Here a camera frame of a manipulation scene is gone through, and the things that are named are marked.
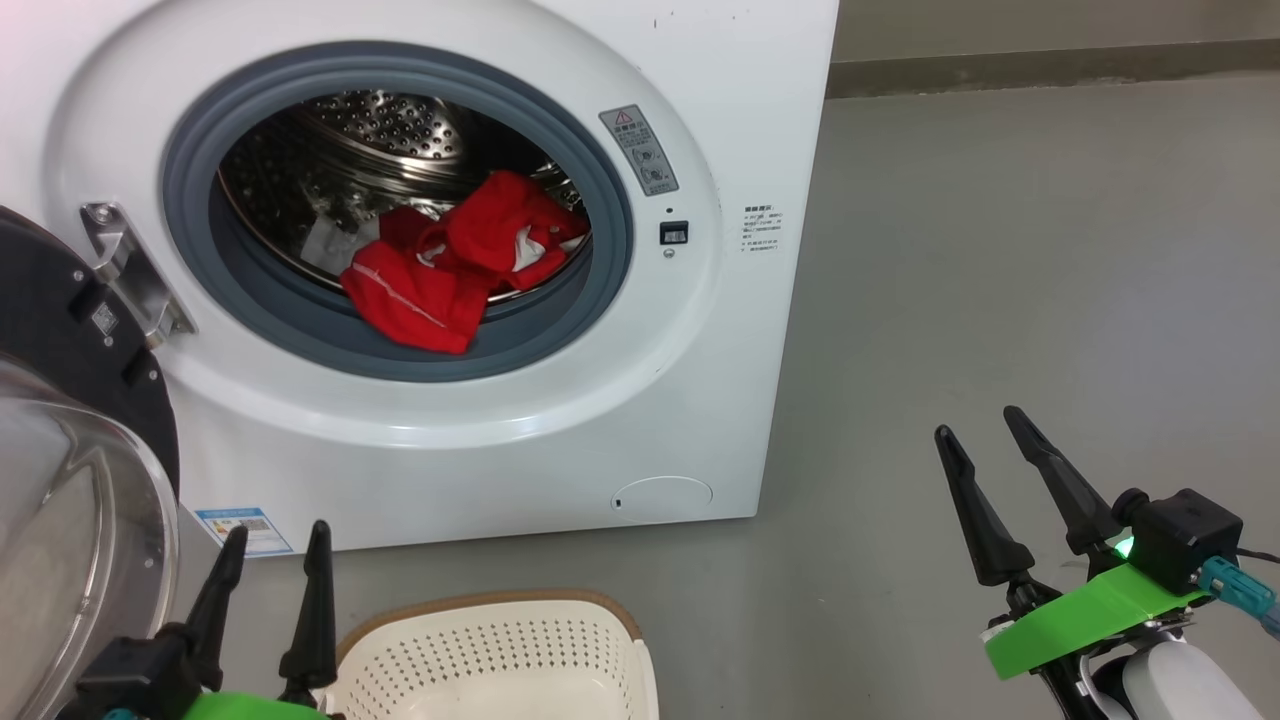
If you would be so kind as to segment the red garment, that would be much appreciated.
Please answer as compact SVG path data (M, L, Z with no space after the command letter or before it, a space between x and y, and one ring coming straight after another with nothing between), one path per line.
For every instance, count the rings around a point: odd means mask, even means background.
M585 217L532 179L498 170L438 220L412 208L383 214L378 237L355 252L340 284L389 340L463 354L493 293L550 279L589 232Z

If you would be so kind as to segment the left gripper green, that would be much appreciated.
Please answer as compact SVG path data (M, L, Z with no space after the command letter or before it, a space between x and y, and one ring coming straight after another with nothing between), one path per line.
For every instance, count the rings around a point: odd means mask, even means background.
M220 691L221 643L230 597L241 582L247 533L236 528L221 546L187 618L193 641L189 662L202 688ZM259 694L207 692L198 696L182 720L332 720L316 708L314 692L337 682L337 603L332 528L312 524L303 557L306 587L291 647L282 656L278 700Z

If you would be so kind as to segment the cream perforated laundry basket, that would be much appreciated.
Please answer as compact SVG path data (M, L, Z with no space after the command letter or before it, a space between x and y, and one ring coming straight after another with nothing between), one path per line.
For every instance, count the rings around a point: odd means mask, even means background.
M660 720L640 626L607 594L508 591L383 612L317 693L343 720Z

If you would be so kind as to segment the metal door hinge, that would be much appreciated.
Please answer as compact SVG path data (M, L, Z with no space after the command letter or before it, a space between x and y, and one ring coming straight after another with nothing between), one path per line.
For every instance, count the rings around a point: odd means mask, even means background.
M83 204L79 218L96 252L96 277L120 299L150 348L197 332L119 204Z

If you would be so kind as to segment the grey rubber door seal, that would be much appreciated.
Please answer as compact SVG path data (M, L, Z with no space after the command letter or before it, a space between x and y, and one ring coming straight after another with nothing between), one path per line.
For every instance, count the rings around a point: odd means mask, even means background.
M600 238L564 277L509 309L489 311L468 350L434 354L389 341L351 302L270 259L212 188L225 151L289 101L356 86L448 100L513 127L579 186ZM206 90L177 122L163 160L169 234L202 290L260 340L296 357L379 380L445 383L515 372L576 341L621 291L634 254L626 177L588 127L547 94L472 58L393 42L296 47L248 64Z

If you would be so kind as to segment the grey warning sticker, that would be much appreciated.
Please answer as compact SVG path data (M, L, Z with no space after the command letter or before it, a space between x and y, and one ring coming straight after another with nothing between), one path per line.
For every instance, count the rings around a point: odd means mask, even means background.
M646 197L678 191L669 159L639 105L608 109L598 117L618 145Z

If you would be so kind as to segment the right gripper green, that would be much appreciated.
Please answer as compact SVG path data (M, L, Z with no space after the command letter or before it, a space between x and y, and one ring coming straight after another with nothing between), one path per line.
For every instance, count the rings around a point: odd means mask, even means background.
M1021 407L1006 406L1004 420L1050 491L1070 551L1076 556L1106 551L1123 533L1110 505ZM978 583L1007 584L1009 611L983 634L996 675L1039 678L1064 720L1137 720L1135 711L1098 687L1092 660L1120 644L1166 638L1185 624L1204 592L1171 594L1128 562L1066 593L1036 580L1029 573L1036 565L1032 552L1010 536L950 427L934 429L934 446Z

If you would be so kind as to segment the dark round glass machine door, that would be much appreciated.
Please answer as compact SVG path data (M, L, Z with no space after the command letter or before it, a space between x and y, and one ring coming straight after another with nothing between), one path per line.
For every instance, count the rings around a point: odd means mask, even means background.
M177 592L179 450L124 300L0 208L0 720L52 720L114 638Z

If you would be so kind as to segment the blue energy label sticker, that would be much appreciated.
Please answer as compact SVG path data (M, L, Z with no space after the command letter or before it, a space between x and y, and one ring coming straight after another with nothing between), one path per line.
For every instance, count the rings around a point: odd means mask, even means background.
M225 543L236 528L243 527L247 533L246 557L284 556L294 552L261 509L209 509L195 510L192 514L219 546Z

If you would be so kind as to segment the round drain filter cover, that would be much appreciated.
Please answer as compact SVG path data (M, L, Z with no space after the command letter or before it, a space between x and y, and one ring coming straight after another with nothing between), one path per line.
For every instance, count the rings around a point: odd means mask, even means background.
M650 477L620 488L611 509L626 521L666 524L700 521L714 497L704 482L689 477Z

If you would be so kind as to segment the white front-load washing machine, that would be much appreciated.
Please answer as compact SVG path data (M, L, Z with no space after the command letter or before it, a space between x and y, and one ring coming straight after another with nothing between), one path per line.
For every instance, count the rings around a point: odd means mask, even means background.
M90 266L116 202L197 327L151 348L178 503L265 511L294 553L637 524L622 487L689 477L700 521L755 514L838 0L0 0L0 208ZM472 58L607 147L634 214L623 286L576 341L515 372L379 380L260 340L202 290L165 222L172 131L251 63L320 44ZM678 191L646 197L599 119L639 105ZM659 245L662 222L689 242Z

